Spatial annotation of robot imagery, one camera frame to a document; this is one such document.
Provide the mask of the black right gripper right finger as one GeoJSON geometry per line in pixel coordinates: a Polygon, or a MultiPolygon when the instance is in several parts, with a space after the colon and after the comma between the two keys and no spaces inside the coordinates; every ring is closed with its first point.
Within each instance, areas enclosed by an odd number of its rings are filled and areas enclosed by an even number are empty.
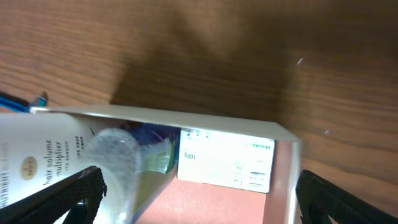
{"type": "Polygon", "coordinates": [[[397,218],[309,170],[300,172],[296,196],[304,224],[397,224],[397,218]]]}

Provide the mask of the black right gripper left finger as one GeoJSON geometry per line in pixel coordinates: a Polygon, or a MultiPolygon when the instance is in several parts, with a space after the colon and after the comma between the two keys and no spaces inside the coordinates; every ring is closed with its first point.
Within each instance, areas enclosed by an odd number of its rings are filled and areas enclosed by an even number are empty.
{"type": "Polygon", "coordinates": [[[90,166],[31,196],[1,209],[1,223],[91,224],[106,196],[107,186],[99,167],[90,166]]]}

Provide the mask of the white hair product tube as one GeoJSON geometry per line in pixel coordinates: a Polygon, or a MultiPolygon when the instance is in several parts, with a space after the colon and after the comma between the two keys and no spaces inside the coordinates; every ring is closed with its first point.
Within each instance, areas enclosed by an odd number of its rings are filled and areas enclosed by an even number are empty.
{"type": "Polygon", "coordinates": [[[104,121],[63,113],[1,114],[1,207],[76,172],[104,121]]]}

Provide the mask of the clear pump bottle blue liquid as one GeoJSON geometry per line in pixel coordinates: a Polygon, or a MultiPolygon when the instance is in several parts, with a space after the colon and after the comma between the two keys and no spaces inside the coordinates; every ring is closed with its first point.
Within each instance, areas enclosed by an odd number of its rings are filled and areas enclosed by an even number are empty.
{"type": "Polygon", "coordinates": [[[135,223],[176,175],[180,128],[73,118],[61,130],[70,171],[99,167],[107,186],[95,223],[135,223]]]}

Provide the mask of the green white soap box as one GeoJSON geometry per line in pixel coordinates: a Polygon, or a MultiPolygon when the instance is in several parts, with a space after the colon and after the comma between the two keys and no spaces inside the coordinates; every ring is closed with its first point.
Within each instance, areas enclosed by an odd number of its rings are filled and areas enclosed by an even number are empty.
{"type": "Polygon", "coordinates": [[[275,140],[206,129],[180,132],[180,180],[268,193],[275,140]]]}

